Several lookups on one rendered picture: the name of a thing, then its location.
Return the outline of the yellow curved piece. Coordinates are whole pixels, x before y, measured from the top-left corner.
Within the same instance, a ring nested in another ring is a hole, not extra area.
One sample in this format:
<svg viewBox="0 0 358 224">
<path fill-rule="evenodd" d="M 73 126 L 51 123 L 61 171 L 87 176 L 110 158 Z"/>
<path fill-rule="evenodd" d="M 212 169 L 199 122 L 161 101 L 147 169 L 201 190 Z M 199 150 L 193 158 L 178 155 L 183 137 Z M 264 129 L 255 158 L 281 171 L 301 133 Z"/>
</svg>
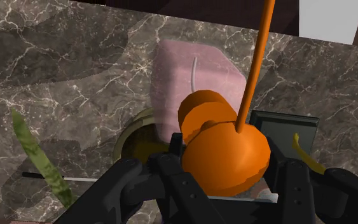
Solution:
<svg viewBox="0 0 358 224">
<path fill-rule="evenodd" d="M 316 173 L 324 174 L 326 168 L 320 163 L 316 162 L 309 154 L 307 154 L 299 145 L 299 134 L 294 133 L 292 148 L 296 150 L 296 153 L 299 155 L 300 159 L 306 163 L 306 165 Z"/>
</svg>

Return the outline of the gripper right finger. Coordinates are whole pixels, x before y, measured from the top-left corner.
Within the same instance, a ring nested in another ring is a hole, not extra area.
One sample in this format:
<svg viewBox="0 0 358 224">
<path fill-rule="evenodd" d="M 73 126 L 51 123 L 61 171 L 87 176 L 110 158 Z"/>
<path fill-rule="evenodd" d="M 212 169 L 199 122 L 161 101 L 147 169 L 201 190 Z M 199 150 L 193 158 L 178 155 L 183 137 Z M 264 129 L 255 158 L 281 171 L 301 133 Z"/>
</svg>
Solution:
<svg viewBox="0 0 358 224">
<path fill-rule="evenodd" d="M 341 168 L 319 174 L 306 163 L 285 157 L 270 137 L 269 166 L 263 175 L 277 193 L 282 224 L 358 224 L 358 176 Z"/>
</svg>

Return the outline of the dark grey flat box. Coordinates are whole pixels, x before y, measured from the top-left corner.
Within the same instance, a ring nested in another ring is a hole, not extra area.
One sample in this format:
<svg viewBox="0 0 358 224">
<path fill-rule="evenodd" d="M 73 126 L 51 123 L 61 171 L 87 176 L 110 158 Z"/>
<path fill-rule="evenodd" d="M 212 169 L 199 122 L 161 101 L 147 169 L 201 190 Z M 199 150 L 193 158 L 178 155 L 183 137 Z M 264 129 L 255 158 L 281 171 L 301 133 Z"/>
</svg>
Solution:
<svg viewBox="0 0 358 224">
<path fill-rule="evenodd" d="M 296 150 L 291 147 L 293 135 L 299 134 L 299 145 L 309 155 L 319 119 L 312 116 L 252 110 L 249 123 L 270 137 L 285 157 L 300 159 Z"/>
</svg>

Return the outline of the thin black and white stick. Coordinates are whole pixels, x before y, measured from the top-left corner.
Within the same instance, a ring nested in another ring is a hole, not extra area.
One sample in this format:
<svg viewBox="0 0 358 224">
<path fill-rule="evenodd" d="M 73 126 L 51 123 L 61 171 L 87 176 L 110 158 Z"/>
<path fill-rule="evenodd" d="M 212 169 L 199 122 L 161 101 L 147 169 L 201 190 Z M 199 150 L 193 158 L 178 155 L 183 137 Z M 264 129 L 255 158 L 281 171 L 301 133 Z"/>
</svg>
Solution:
<svg viewBox="0 0 358 224">
<path fill-rule="evenodd" d="M 22 172 L 22 176 L 26 178 L 35 178 L 35 179 L 44 179 L 43 175 L 40 173 L 33 173 L 33 172 Z M 96 182 L 96 178 L 72 178 L 72 177 L 64 177 L 62 176 L 63 180 L 66 181 L 82 181 L 82 182 Z"/>
</svg>

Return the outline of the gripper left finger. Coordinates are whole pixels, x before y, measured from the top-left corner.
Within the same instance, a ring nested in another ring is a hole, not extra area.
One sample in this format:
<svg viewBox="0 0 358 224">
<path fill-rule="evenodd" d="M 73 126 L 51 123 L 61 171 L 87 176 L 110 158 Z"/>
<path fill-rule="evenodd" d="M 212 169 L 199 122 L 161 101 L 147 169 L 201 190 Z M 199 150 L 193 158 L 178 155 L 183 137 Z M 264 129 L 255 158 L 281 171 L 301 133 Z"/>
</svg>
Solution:
<svg viewBox="0 0 358 224">
<path fill-rule="evenodd" d="M 226 224 L 194 177 L 181 166 L 182 134 L 146 165 L 122 158 L 112 165 L 54 224 L 125 224 L 147 200 L 158 200 L 167 224 Z"/>
</svg>

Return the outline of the green mottled blade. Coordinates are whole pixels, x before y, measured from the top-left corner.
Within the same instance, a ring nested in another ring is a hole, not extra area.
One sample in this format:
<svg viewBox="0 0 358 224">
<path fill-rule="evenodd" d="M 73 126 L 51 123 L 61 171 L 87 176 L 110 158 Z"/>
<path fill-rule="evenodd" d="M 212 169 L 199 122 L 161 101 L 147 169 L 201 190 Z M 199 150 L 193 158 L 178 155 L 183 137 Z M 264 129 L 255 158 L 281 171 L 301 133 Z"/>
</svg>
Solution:
<svg viewBox="0 0 358 224">
<path fill-rule="evenodd" d="M 64 181 L 58 169 L 50 162 L 40 148 L 37 139 L 32 135 L 22 115 L 15 109 L 11 110 L 13 130 L 23 150 L 44 177 L 52 193 L 62 205 L 68 209 L 75 201 L 69 185 Z"/>
</svg>

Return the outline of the pink block candle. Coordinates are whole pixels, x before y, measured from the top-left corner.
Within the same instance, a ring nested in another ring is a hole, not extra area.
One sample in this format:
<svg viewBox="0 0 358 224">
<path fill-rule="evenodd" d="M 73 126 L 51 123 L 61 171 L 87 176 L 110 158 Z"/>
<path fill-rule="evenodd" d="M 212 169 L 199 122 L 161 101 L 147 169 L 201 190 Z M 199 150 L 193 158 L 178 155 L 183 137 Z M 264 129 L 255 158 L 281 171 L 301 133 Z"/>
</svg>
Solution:
<svg viewBox="0 0 358 224">
<path fill-rule="evenodd" d="M 218 48 L 161 40 L 154 50 L 150 87 L 158 137 L 168 143 L 180 131 L 177 111 L 194 90 L 218 92 L 238 111 L 245 86 L 245 76 Z"/>
</svg>

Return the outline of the orange plunger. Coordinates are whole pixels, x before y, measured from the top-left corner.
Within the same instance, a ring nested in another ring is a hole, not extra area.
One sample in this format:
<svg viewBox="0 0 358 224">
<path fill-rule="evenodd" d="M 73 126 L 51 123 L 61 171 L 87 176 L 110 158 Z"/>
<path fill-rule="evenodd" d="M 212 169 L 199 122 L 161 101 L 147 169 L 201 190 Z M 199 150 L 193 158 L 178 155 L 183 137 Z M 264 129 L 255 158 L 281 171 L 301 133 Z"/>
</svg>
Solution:
<svg viewBox="0 0 358 224">
<path fill-rule="evenodd" d="M 239 111 L 211 90 L 189 94 L 178 109 L 186 143 L 182 167 L 210 196 L 231 197 L 252 187 L 270 161 L 266 137 L 246 123 L 270 30 L 275 0 L 265 0 L 251 69 Z"/>
</svg>

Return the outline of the olive green round bowl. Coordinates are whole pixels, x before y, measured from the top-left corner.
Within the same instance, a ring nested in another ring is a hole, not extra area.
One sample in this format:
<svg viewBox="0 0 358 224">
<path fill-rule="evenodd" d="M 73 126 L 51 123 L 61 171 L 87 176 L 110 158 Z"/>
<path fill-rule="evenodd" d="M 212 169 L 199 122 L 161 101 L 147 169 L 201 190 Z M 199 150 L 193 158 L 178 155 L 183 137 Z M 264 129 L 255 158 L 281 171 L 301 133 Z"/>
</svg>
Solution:
<svg viewBox="0 0 358 224">
<path fill-rule="evenodd" d="M 145 164 L 151 154 L 166 152 L 168 147 L 158 137 L 153 109 L 146 108 L 125 124 L 114 146 L 112 161 L 135 157 Z"/>
</svg>

